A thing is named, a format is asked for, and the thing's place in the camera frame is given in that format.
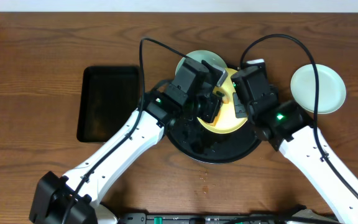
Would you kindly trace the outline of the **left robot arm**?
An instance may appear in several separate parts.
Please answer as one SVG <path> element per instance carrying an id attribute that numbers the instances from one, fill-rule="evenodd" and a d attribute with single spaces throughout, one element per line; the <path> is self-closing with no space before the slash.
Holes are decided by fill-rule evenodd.
<path id="1" fill-rule="evenodd" d="M 58 177 L 38 182 L 30 209 L 32 223 L 117 223 L 100 203 L 113 183 L 147 149 L 156 145 L 184 113 L 208 123 L 223 103 L 214 89 L 228 77 L 225 68 L 184 59 L 172 81 L 144 93 L 123 127 L 91 157 Z"/>

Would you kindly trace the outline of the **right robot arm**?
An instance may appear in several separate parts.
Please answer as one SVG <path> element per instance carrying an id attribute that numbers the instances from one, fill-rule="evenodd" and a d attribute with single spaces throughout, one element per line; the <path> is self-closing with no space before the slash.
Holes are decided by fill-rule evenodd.
<path id="1" fill-rule="evenodd" d="M 280 103 L 270 85 L 234 88 L 258 138 L 306 176 L 341 223 L 358 223 L 358 179 L 330 148 L 316 120 L 294 101 Z"/>

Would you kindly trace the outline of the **green and yellow sponge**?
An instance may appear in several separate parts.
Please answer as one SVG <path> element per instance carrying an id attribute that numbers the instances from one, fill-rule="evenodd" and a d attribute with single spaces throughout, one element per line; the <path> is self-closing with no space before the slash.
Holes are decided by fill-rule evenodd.
<path id="1" fill-rule="evenodd" d="M 217 126 L 219 123 L 222 123 L 222 121 L 225 120 L 229 98 L 225 95 L 224 92 L 221 91 L 215 91 L 214 96 L 217 96 L 217 98 L 219 99 L 219 110 L 213 121 L 213 125 Z"/>

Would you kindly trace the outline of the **yellow plate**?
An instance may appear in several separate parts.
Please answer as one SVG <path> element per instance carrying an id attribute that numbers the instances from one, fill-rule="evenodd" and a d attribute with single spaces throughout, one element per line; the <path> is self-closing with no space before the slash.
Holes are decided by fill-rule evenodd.
<path id="1" fill-rule="evenodd" d="M 222 123 L 219 123 L 217 126 L 214 126 L 213 123 L 206 123 L 202 119 L 198 118 L 199 123 L 204 128 L 206 128 L 208 131 L 217 134 L 228 134 L 234 132 L 238 130 L 241 126 L 243 126 L 247 121 L 247 118 L 238 119 L 235 116 L 234 100 L 232 96 L 232 94 L 235 92 L 235 88 L 232 84 L 231 76 L 235 74 L 237 71 L 232 68 L 226 68 L 226 71 L 228 72 L 228 76 L 224 81 L 223 85 L 221 87 L 215 87 L 213 90 L 213 92 L 215 91 L 224 92 L 225 95 L 228 96 L 229 98 L 225 120 L 223 120 Z"/>

